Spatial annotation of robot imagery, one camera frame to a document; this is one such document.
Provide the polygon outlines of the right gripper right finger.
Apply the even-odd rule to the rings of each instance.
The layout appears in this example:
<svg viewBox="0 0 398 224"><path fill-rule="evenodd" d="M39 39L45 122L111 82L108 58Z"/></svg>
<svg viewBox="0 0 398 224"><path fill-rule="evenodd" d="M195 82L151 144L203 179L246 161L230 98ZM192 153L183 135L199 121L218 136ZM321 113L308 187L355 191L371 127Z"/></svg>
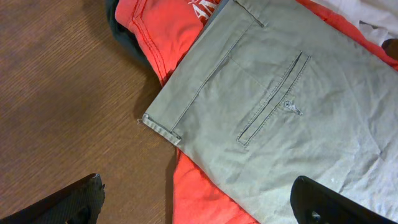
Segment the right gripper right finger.
<svg viewBox="0 0 398 224"><path fill-rule="evenodd" d="M298 224L397 224L304 175L292 185L290 205Z"/></svg>

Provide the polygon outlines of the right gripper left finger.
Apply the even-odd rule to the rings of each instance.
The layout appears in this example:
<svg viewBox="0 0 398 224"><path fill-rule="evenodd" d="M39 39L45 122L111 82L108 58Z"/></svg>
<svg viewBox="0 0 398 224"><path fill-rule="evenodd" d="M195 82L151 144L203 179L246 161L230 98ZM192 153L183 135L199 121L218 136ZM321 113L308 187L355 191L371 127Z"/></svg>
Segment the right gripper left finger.
<svg viewBox="0 0 398 224"><path fill-rule="evenodd" d="M1 224L96 224L105 200L99 174L90 174L1 219Z"/></svg>

